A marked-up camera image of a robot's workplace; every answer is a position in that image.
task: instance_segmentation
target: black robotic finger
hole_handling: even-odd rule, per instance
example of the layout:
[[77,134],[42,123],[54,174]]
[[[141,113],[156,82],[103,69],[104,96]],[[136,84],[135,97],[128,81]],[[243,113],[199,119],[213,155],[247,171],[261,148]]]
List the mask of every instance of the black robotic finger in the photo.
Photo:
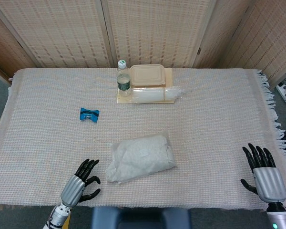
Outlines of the black robotic finger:
[[261,165],[261,159],[259,158],[259,155],[258,155],[258,153],[257,153],[257,150],[255,149],[255,147],[254,147],[251,143],[249,143],[248,145],[249,145],[249,148],[250,148],[251,151],[252,151],[252,155],[253,155],[253,159],[254,159],[254,161],[255,161],[256,167],[257,167],[257,168],[262,167],[262,165]]
[[99,160],[93,161],[91,164],[89,164],[89,165],[86,167],[85,171],[84,171],[83,174],[82,174],[82,180],[83,180],[83,181],[85,181],[85,180],[88,178],[89,174],[91,173],[91,170],[94,168],[94,166],[95,166],[97,163],[99,163]]
[[249,190],[250,192],[253,192],[253,193],[257,194],[256,187],[249,185],[249,184],[247,183],[247,181],[244,180],[244,179],[241,179],[240,182],[242,182],[243,186],[244,186],[247,190]]
[[249,166],[250,166],[250,168],[251,168],[251,171],[253,172],[253,169],[256,168],[255,161],[254,161],[254,159],[252,158],[251,153],[249,152],[249,150],[248,150],[246,147],[243,147],[243,151],[244,151],[245,154],[246,154],[246,157],[247,157],[247,159],[248,159]]
[[87,187],[89,184],[91,184],[93,181],[96,181],[96,183],[98,183],[98,184],[100,184],[101,183],[101,181],[100,181],[100,179],[98,178],[98,177],[96,177],[96,176],[92,176],[92,177],[90,177],[86,182],[85,182],[85,187]]
[[273,160],[272,155],[271,155],[271,153],[269,152],[269,150],[266,149],[266,148],[264,148],[264,152],[266,153],[269,166],[270,166],[270,167],[276,167],[275,161]]
[[85,181],[86,179],[84,179],[84,177],[86,176],[86,174],[87,174],[87,172],[90,170],[90,168],[91,168],[91,166],[93,165],[93,163],[94,163],[94,160],[91,160],[91,161],[89,161],[84,167],[83,167],[83,169],[81,170],[81,172],[79,173],[79,178],[80,179],[82,179],[83,181]]
[[263,167],[269,167],[269,163],[268,163],[268,160],[267,160],[267,157],[265,155],[265,153],[263,152],[263,150],[261,149],[261,147],[259,146],[256,146],[256,149],[258,150],[259,152],[259,156],[261,158],[261,164]]
[[79,173],[82,171],[83,167],[88,163],[89,159],[84,160],[81,165],[78,167],[75,175],[79,176]]
[[97,189],[95,192],[93,192],[90,195],[82,196],[78,202],[81,203],[81,202],[93,199],[94,197],[96,197],[100,193],[100,191],[101,191],[100,189]]

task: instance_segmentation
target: container lid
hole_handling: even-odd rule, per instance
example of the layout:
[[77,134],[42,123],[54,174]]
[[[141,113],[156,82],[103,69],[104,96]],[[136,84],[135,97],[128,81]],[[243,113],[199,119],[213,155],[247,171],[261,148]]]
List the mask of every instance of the container lid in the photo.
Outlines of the container lid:
[[125,60],[120,60],[118,62],[119,68],[124,69],[126,68],[126,61]]
[[164,67],[161,64],[140,64],[130,68],[133,86],[165,84]]

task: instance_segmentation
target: robotic hand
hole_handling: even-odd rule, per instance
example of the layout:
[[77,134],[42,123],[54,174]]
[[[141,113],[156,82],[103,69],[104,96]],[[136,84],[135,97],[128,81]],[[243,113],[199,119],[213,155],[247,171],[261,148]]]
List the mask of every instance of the robotic hand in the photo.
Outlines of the robotic hand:
[[268,149],[254,147],[249,143],[251,152],[246,147],[246,154],[252,170],[256,187],[241,179],[243,186],[257,194],[260,199],[268,203],[267,215],[274,229],[286,229],[286,208],[282,202],[286,199],[286,189],[278,168]]
[[84,202],[96,197],[100,193],[100,189],[97,189],[90,195],[84,195],[83,192],[85,188],[96,181],[98,184],[101,183],[100,179],[96,176],[92,176],[87,179],[91,170],[99,160],[85,160],[76,173],[69,179],[64,190],[61,193],[61,204],[55,206],[51,212],[46,225],[43,229],[60,229],[65,223],[67,217],[71,213],[71,208],[76,206],[79,202]]

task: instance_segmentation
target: rolled plastic bag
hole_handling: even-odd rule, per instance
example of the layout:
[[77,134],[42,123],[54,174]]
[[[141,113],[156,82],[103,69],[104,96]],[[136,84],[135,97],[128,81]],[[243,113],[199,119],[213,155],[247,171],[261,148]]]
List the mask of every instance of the rolled plastic bag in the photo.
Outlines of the rolled plastic bag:
[[176,165],[164,133],[122,141],[112,146],[112,162],[106,169],[109,182],[126,182]]
[[133,104],[144,104],[152,102],[174,101],[183,94],[179,86],[172,87],[150,87],[133,88],[130,102]]

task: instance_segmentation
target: floor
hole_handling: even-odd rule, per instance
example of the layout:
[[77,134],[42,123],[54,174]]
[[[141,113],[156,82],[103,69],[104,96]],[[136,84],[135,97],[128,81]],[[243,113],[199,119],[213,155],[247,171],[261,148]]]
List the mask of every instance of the floor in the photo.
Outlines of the floor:
[[[276,101],[276,112],[282,129],[286,130],[286,103],[276,90],[273,91]],[[0,81],[0,116],[7,100],[8,86]],[[16,207],[4,206],[0,209],[0,229],[35,229],[42,228],[53,207]],[[92,208],[75,207],[72,212],[69,228],[90,228]],[[268,219],[260,210],[221,210],[215,208],[194,208],[191,210],[194,229],[267,229]]]

